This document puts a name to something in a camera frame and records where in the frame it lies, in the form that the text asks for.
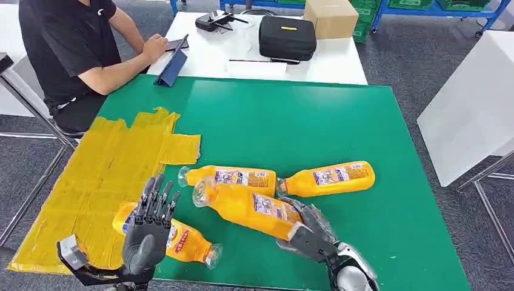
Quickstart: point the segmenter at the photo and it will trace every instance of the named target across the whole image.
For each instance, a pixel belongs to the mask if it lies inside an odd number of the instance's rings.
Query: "yellow tape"
[[[196,164],[200,157],[200,135],[165,135],[159,162],[167,165]]]
[[[90,264],[115,269],[122,263],[123,237],[112,219],[123,203],[137,201],[148,177],[162,171],[162,142],[173,142],[180,114],[157,108],[139,113],[128,129],[123,120],[96,118],[56,181],[8,269],[21,272],[69,273],[58,259],[56,242],[75,233]],[[198,152],[188,149],[186,156]]]

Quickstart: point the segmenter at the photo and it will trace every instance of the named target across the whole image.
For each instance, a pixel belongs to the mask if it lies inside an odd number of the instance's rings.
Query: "orange juice bottle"
[[[182,167],[178,172],[178,184],[181,187],[194,186],[205,176],[214,177],[218,185],[247,187],[253,192],[269,197],[275,194],[276,173],[263,169],[204,166],[190,170],[188,167]]]
[[[121,206],[114,217],[113,227],[121,235],[127,232],[130,218],[137,203],[127,203]],[[166,244],[166,255],[182,262],[198,261],[209,269],[216,267],[221,256],[220,244],[211,244],[193,227],[172,219],[170,236]]]
[[[287,179],[278,179],[277,194],[313,197],[360,191],[375,183],[375,173],[368,162],[347,162],[312,170],[302,170]]]
[[[253,193],[249,188],[221,187],[211,176],[198,181],[193,190],[197,207],[209,206],[223,219],[288,240],[287,234],[301,218],[290,204]]]

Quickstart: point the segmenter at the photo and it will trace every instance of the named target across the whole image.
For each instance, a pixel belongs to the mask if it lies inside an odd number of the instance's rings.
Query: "robotic hand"
[[[314,206],[297,200],[281,198],[300,213],[303,223],[297,222],[289,232],[289,241],[277,239],[277,245],[328,268],[333,291],[378,291],[376,275],[360,253],[351,245],[340,242],[330,223]]]
[[[176,192],[169,203],[170,181],[159,197],[163,175],[150,178],[144,187],[139,204],[130,219],[123,243],[123,265],[116,270],[98,269],[88,264],[86,254],[79,250],[76,236],[57,242],[59,259],[85,286],[116,284],[117,290],[147,290],[155,265],[165,257],[175,205],[180,197]],[[133,283],[131,287],[121,283]]]

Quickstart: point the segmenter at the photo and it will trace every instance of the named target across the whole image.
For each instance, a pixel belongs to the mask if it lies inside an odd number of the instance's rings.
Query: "black pants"
[[[64,131],[85,132],[95,120],[106,98],[106,96],[94,93],[82,96],[63,109],[59,109],[53,115],[53,119]]]

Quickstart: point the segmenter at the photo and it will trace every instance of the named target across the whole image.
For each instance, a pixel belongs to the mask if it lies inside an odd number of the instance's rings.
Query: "black case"
[[[259,27],[259,52],[276,59],[308,61],[316,50],[316,33],[310,21],[265,16]]]

